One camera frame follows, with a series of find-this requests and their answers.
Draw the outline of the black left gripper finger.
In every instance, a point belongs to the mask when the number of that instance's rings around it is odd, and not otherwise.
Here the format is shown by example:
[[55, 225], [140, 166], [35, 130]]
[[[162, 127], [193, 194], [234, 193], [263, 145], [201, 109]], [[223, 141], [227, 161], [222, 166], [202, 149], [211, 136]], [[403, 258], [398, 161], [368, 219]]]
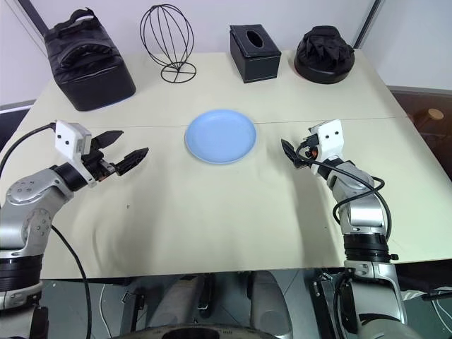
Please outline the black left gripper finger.
[[118, 176], [122, 176], [129, 172], [130, 170], [132, 170], [133, 168], [137, 167], [146, 157], [148, 151], [149, 148], [141, 148], [129, 153], [124, 157], [122, 161], [118, 162], [114, 166], [115, 173]]
[[110, 146], [115, 143], [123, 133], [124, 132], [120, 130], [111, 130], [101, 133], [92, 139], [92, 149], [103, 149]]

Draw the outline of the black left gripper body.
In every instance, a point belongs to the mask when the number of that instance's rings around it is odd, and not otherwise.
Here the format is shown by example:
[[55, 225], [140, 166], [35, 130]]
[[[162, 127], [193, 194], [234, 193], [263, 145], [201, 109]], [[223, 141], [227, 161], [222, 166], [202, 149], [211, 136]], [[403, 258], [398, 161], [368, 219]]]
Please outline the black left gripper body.
[[96, 181], [102, 181], [116, 172], [115, 166], [104, 160], [101, 149], [113, 144], [114, 140], [94, 138], [91, 140], [90, 152], [82, 156], [82, 163]]

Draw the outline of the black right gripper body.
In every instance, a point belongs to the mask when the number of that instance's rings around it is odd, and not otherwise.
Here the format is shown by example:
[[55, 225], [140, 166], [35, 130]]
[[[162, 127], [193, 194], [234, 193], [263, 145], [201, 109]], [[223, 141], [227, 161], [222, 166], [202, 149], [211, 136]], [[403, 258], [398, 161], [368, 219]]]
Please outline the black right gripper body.
[[306, 137], [297, 148], [298, 157], [305, 157], [310, 160], [315, 160], [318, 156], [319, 137], [313, 132]]

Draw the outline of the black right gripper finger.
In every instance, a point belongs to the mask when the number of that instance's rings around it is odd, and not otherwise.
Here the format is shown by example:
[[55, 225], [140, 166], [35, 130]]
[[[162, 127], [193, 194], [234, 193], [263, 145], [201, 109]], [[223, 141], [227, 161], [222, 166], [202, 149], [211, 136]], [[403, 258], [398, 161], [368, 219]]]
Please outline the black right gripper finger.
[[290, 160], [290, 162], [295, 166], [295, 168], [303, 168], [307, 166], [307, 163], [301, 159], [298, 154], [295, 152], [294, 147], [288, 141], [281, 139], [281, 146], [284, 151], [284, 154]]

